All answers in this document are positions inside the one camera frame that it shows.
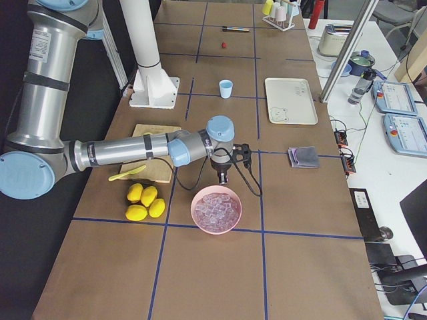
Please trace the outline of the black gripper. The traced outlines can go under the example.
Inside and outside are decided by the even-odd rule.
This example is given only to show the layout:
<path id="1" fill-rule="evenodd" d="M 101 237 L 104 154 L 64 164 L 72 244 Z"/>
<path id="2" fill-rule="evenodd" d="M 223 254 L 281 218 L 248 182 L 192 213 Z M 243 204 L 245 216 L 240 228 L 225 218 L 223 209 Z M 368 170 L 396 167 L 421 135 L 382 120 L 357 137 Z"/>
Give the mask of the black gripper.
<path id="1" fill-rule="evenodd" d="M 219 184 L 227 185 L 228 170 L 231 168 L 232 164 L 211 162 L 211 166 L 217 172 Z"/>

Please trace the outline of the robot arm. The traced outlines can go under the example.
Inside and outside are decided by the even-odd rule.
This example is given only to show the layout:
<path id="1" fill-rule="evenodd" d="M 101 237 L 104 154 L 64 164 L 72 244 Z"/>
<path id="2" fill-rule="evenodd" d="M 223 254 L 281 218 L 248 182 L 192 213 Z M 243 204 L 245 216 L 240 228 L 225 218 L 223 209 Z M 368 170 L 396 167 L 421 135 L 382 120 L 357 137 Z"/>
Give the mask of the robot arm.
<path id="1" fill-rule="evenodd" d="M 161 65 L 157 1 L 28 1 L 30 44 L 15 94 L 1 99 L 1 192 L 48 193 L 68 175 L 103 165 L 171 157 L 172 168 L 208 158 L 220 183 L 234 147 L 232 120 L 216 115 L 183 129 L 107 138 L 126 87 L 136 111 L 170 113 L 179 79 Z"/>

